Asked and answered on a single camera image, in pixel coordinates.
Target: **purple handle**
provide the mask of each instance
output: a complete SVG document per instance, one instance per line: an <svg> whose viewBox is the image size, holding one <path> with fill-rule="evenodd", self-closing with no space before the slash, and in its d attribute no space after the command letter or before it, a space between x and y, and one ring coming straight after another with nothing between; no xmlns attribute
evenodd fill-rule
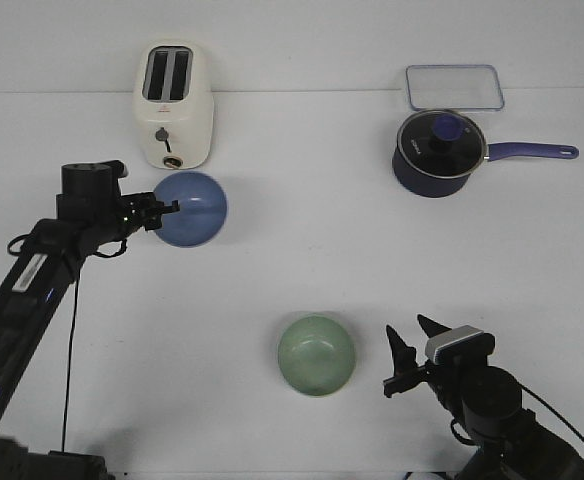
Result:
<svg viewBox="0 0 584 480"><path fill-rule="evenodd" d="M576 158L579 149L571 145L506 142L488 145L488 162L506 157Z"/></svg>

